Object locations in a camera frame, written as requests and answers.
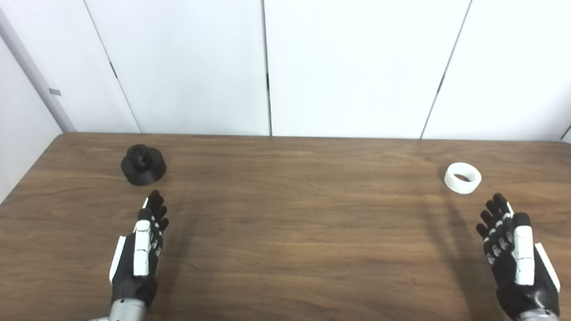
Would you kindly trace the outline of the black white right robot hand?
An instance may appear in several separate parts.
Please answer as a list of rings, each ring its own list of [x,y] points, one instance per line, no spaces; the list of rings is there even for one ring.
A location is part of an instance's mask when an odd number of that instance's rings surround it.
[[[515,213],[500,193],[480,213],[476,231],[496,282],[498,304],[513,321],[558,321],[561,285],[530,216]]]

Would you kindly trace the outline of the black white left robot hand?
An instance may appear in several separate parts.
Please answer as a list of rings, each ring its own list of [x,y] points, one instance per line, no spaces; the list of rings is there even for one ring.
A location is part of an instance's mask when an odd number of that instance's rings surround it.
[[[156,272],[169,225],[165,200],[153,190],[137,213],[134,230],[118,240],[110,267],[112,302],[135,299],[149,307],[158,291]]]

